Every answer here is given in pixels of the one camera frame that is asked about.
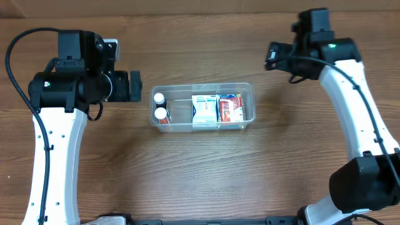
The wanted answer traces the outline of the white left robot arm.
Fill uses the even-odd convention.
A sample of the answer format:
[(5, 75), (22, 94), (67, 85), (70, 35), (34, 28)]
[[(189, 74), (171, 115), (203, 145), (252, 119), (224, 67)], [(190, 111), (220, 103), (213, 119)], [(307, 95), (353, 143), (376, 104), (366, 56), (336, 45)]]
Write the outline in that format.
[(139, 102), (139, 71), (117, 71), (117, 39), (91, 31), (60, 30), (58, 55), (29, 83), (35, 153), (24, 224), (79, 224), (79, 152), (89, 108)]

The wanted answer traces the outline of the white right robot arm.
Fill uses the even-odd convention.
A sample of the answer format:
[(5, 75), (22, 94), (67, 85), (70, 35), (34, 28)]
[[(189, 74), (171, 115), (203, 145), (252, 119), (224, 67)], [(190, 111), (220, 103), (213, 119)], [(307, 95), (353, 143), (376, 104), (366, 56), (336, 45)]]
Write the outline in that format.
[(272, 42), (264, 67), (318, 80), (340, 120), (349, 161), (329, 178), (329, 194), (295, 216), (269, 216), (268, 224), (352, 224), (399, 204), (399, 143), (391, 136), (369, 90), (362, 57), (350, 38), (338, 39), (326, 8), (299, 13), (292, 44)]

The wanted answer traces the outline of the orange bottle white cap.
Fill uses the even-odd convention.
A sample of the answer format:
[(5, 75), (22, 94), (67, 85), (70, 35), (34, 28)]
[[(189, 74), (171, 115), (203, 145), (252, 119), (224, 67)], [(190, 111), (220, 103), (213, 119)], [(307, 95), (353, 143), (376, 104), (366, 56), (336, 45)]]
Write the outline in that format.
[(171, 122), (168, 111), (163, 107), (158, 107), (154, 112), (154, 116), (160, 124), (169, 124)]

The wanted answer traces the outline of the dark bottle white cap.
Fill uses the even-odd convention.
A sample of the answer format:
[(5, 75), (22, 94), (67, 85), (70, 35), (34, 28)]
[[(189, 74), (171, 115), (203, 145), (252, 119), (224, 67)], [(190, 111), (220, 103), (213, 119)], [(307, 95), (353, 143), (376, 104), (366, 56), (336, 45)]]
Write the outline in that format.
[(168, 109), (168, 102), (167, 102), (166, 98), (164, 97), (164, 94), (157, 92), (153, 96), (153, 100), (154, 100), (157, 108), (164, 108), (165, 110)]

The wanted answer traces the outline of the white medicine box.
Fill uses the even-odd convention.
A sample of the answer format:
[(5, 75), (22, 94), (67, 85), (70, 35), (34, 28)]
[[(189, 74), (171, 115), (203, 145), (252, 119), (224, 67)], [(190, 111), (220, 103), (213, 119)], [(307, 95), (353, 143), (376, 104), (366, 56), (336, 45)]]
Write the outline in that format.
[(192, 96), (192, 128), (194, 130), (215, 130), (218, 128), (216, 95)]

